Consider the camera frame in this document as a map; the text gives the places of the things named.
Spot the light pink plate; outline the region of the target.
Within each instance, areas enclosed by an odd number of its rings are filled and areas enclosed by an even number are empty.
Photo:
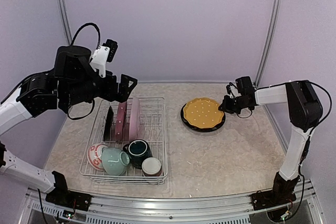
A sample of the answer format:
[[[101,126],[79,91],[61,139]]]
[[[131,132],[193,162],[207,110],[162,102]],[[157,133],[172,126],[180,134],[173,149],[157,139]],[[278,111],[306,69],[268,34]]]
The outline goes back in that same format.
[[[129,120],[129,141],[133,141],[138,138],[139,116],[140,100],[137,97],[133,97]]]

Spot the yellow polka dot plate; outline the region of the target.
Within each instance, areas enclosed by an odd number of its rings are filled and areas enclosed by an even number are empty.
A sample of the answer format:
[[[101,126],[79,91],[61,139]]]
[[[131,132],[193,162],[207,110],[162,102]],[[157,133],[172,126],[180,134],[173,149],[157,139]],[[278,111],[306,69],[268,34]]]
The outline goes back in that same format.
[[[225,121],[225,113],[218,108],[219,103],[211,98],[195,98],[186,103],[182,114],[188,124],[203,130]]]

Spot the black striped rim plate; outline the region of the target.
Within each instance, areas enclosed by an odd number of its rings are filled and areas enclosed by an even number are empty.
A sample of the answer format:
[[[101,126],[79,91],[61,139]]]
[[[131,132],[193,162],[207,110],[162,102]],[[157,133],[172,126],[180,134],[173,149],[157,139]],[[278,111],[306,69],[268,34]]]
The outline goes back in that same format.
[[[188,122],[188,121],[186,120],[186,118],[184,117],[184,107],[185,107],[185,106],[186,106],[186,104],[184,104],[183,107],[182,107],[181,110],[180,110],[180,117],[181,117],[181,120],[182,120],[183,124],[184,124],[186,127],[188,127],[188,128],[190,128],[191,130],[193,130],[193,131],[197,131],[197,132],[200,132],[200,133],[214,132],[214,131],[220,129],[220,128],[224,125],[224,123],[225,123],[225,121],[226,121],[226,115],[224,114],[223,117],[222,117],[221,122],[218,123],[218,124],[216,124],[214,127],[208,127],[208,128],[204,128],[204,129],[202,129],[202,128],[199,128],[199,127],[197,127],[197,126],[193,126],[193,125],[189,124],[189,122]]]

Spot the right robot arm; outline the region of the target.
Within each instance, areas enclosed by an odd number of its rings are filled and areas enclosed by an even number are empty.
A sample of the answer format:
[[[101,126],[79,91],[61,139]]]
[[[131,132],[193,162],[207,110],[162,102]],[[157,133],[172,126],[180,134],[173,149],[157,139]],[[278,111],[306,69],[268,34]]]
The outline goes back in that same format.
[[[299,80],[255,88],[250,77],[236,79],[239,96],[225,95],[220,111],[240,114],[242,109],[250,111],[258,105],[285,103],[288,106],[292,124],[291,138],[285,160],[276,173],[269,201],[273,205],[281,204],[292,193],[300,176],[300,167],[305,160],[310,146],[310,139],[315,128],[321,122],[323,107],[308,80]]]

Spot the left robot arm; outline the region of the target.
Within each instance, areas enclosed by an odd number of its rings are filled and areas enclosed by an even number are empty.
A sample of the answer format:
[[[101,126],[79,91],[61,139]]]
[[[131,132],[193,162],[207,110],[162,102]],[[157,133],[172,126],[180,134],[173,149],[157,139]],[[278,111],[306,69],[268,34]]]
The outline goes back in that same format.
[[[79,103],[94,105],[95,98],[127,101],[137,79],[122,74],[118,80],[106,70],[117,47],[111,40],[95,52],[82,46],[59,47],[51,70],[27,76],[1,102],[1,133],[48,110],[68,114]]]

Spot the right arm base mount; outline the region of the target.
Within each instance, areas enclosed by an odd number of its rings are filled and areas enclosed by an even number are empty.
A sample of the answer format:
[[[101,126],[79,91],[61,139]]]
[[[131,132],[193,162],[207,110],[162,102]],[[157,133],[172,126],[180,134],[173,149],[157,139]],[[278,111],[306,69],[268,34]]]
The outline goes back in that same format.
[[[297,198],[294,193],[288,195],[276,195],[273,190],[257,191],[251,194],[254,210],[262,210],[283,204],[294,202]]]

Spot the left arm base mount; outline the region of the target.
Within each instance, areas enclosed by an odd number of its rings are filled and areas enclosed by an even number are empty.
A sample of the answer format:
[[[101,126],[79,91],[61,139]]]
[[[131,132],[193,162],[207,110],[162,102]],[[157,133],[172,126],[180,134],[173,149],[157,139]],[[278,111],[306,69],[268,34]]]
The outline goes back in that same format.
[[[46,201],[55,205],[71,208],[74,210],[88,211],[92,196],[76,191],[61,191],[54,189],[46,195]]]

